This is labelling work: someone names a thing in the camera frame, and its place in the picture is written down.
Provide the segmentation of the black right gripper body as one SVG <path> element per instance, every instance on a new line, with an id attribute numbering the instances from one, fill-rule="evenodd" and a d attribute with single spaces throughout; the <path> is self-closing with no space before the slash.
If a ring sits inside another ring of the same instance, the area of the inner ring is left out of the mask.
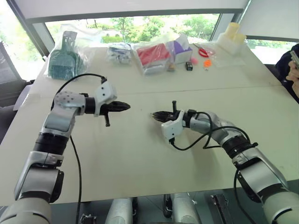
<path id="1" fill-rule="evenodd" d="M 177 108 L 177 101 L 173 100 L 172 101 L 172 111 L 167 112 L 166 121 L 175 121 L 175 120 L 177 120 L 178 117 L 179 117 L 180 112 L 181 111 Z"/>

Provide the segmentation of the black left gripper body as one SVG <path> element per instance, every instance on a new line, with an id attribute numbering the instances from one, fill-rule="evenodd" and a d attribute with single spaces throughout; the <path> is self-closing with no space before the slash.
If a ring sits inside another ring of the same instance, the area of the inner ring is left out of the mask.
<path id="1" fill-rule="evenodd" d="M 100 116 L 103 116 L 105 119 L 105 126 L 109 127 L 110 126 L 110 121 L 109 121 L 109 112 L 114 112 L 116 109 L 114 103 L 110 104 L 103 104 L 100 108 Z"/>

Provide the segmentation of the person's bare hand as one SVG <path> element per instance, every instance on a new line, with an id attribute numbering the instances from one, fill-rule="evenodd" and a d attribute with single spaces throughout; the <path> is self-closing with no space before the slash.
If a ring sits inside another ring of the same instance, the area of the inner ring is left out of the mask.
<path id="1" fill-rule="evenodd" d="M 288 75 L 286 76 L 286 79 L 289 81 L 297 82 L 299 80 L 299 70 L 296 67 L 296 64 L 294 61 L 290 61 L 288 63 L 290 71 Z"/>

